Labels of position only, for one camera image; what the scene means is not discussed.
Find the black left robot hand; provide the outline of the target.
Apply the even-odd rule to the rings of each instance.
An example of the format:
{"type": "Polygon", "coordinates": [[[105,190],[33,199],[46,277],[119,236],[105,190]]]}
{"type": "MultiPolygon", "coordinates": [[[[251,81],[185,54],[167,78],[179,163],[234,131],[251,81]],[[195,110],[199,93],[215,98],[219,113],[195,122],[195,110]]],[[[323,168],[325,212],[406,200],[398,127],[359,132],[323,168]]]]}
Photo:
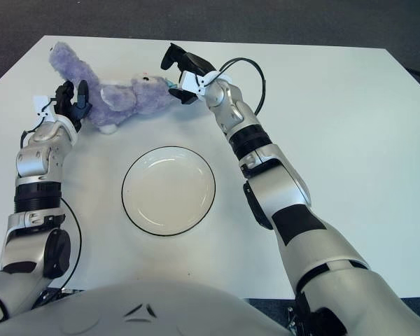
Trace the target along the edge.
{"type": "Polygon", "coordinates": [[[92,104],[89,102],[89,89],[86,80],[81,80],[77,88],[77,102],[72,103],[74,98],[74,84],[67,80],[59,86],[55,92],[55,113],[67,117],[74,129],[79,132],[82,127],[81,120],[85,119],[92,104]]]}

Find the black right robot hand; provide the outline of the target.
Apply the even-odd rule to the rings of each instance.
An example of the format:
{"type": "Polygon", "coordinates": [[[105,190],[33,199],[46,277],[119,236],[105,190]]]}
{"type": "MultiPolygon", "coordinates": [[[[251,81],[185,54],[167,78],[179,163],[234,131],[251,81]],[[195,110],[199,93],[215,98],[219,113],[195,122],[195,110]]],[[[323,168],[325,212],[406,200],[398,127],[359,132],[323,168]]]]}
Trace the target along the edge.
{"type": "Polygon", "coordinates": [[[171,43],[162,58],[160,68],[168,70],[174,63],[177,63],[181,75],[177,87],[170,88],[169,93],[182,104],[192,104],[205,92],[205,76],[215,72],[216,68],[205,59],[171,43]]]}

